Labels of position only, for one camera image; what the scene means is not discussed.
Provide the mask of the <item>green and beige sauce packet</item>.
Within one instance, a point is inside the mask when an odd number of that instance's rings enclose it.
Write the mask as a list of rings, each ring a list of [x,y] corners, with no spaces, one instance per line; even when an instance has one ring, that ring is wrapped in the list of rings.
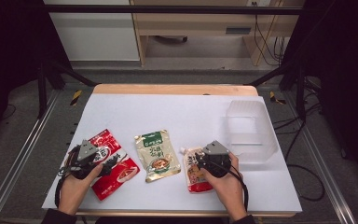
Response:
[[[134,140],[138,157],[146,172],[146,183],[181,172],[181,164],[167,130],[136,135]]]

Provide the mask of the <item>white cabinet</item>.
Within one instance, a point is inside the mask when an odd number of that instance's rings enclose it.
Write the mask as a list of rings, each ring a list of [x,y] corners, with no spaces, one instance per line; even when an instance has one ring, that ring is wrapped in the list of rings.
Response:
[[[70,61],[138,61],[130,13],[50,13]]]

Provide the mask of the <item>person's left hand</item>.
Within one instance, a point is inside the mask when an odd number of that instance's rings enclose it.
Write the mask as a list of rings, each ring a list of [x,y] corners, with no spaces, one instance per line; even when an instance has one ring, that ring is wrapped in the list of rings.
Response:
[[[62,184],[59,209],[67,213],[74,213],[81,205],[91,183],[102,169],[103,166],[98,164],[84,179],[77,179],[68,175]]]

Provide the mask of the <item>black metal frame leg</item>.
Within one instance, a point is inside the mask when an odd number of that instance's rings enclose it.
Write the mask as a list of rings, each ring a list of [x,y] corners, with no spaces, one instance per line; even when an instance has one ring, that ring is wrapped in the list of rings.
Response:
[[[98,85],[97,82],[75,72],[71,66],[64,66],[56,61],[43,60],[37,69],[39,118],[42,118],[48,110],[47,82],[49,82],[54,90],[62,90],[65,87],[65,81],[62,78],[62,74],[69,75],[89,87]]]
[[[279,88],[282,91],[288,91],[294,84],[296,84],[296,112],[302,121],[306,121],[304,103],[305,75],[298,60],[289,60],[288,62],[280,65],[278,68],[268,72],[266,75],[250,82],[249,86],[257,87],[278,75],[282,75],[282,79],[279,83]]]

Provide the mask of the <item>red and beige spout pouch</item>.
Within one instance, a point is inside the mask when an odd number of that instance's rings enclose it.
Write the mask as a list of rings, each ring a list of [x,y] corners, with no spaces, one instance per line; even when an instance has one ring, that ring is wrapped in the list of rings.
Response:
[[[181,148],[187,189],[190,193],[202,193],[213,189],[212,185],[204,178],[203,173],[198,167],[196,155],[201,152],[201,147]]]

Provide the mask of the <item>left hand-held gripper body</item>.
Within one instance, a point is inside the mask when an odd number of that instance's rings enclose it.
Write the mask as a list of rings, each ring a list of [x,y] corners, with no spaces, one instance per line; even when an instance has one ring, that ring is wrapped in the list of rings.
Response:
[[[77,179],[84,179],[97,166],[94,159],[99,149],[87,140],[75,146],[68,155],[64,171]]]

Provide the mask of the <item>person's right hand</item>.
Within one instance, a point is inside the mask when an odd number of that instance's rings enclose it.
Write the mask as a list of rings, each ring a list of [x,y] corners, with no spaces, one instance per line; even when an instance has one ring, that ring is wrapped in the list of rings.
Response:
[[[239,170],[239,160],[231,152],[228,153],[231,159],[231,173],[217,178],[211,175],[207,170],[201,168],[201,172],[206,180],[213,186],[217,192],[220,202],[227,210],[244,210],[243,188],[240,180],[234,176]]]

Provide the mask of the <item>clear plastic container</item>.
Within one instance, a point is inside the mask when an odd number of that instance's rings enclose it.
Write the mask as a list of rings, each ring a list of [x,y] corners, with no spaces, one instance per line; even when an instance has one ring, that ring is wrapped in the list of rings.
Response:
[[[244,163],[266,162],[278,143],[264,101],[234,100],[226,113],[227,143]]]

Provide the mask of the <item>black and yellow tape strip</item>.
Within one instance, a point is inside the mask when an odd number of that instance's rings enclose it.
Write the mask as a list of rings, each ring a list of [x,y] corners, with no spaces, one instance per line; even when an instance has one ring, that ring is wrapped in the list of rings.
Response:
[[[270,99],[270,101],[272,103],[277,103],[277,104],[280,104],[280,105],[286,105],[285,100],[281,100],[281,99],[276,98],[274,91],[269,92],[269,99]]]
[[[78,99],[79,99],[81,93],[82,93],[82,90],[78,90],[78,91],[76,91],[76,92],[74,93],[70,105],[76,105],[76,103],[77,103],[77,101],[78,101]]]

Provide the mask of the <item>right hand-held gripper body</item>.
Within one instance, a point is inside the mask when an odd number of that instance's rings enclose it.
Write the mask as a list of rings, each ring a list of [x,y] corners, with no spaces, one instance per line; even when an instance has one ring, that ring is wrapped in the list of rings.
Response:
[[[200,168],[207,170],[212,176],[220,178],[228,173],[231,159],[228,149],[218,141],[212,141],[201,151]]]

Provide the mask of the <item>red sauce packet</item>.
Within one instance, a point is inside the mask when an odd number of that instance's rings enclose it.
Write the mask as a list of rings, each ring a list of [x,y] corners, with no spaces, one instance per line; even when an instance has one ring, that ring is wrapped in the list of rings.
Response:
[[[119,155],[117,164],[110,167],[112,169],[111,174],[105,176],[98,175],[96,180],[91,184],[91,188],[97,198],[102,201],[114,193],[125,182],[137,175],[140,172],[140,168],[107,129],[87,141],[99,149],[94,162],[97,165],[101,164],[103,168],[107,167],[104,166],[107,160]]]

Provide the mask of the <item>black horizontal frame bar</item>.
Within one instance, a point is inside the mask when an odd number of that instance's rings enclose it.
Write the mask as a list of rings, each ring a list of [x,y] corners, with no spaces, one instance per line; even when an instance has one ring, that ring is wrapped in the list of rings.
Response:
[[[209,7],[209,6],[119,6],[119,5],[44,5],[57,13],[160,13],[160,14],[246,14],[300,15],[301,7]]]

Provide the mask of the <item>black curtain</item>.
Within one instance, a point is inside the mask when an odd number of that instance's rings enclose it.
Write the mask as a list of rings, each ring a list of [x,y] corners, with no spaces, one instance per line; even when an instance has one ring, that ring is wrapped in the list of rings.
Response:
[[[0,120],[10,92],[37,79],[45,61],[71,66],[44,0],[0,0]]]
[[[337,140],[358,163],[358,0],[305,0],[284,60],[321,80],[320,101]]]

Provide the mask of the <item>aluminium floor rail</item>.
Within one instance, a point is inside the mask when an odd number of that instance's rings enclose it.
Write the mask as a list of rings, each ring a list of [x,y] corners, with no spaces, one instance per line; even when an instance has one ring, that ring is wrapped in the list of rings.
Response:
[[[288,100],[290,112],[297,117],[295,96],[291,92],[283,96]],[[323,118],[316,94],[306,92],[304,103],[306,121],[295,119],[295,137],[283,150],[303,206],[303,212],[296,219],[309,224],[356,224],[333,171],[323,158],[318,138],[312,135],[315,124]]]
[[[16,185],[24,165],[34,150],[34,146],[37,143],[40,134],[43,132],[51,111],[54,109],[60,94],[60,91],[52,91],[50,93],[46,108],[39,115],[39,117],[34,120],[32,130],[29,131],[26,139],[21,145],[21,149],[16,154],[16,159],[10,164],[9,169],[5,173],[5,178],[0,184],[0,213],[7,202],[7,198]]]

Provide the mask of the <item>light wooden desk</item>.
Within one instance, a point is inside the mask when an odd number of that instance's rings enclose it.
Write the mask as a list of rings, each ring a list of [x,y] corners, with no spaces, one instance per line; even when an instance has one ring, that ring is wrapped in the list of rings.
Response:
[[[303,7],[305,0],[130,0],[133,6]],[[149,36],[241,36],[253,65],[268,54],[272,37],[289,37],[297,15],[135,13],[141,56]]]

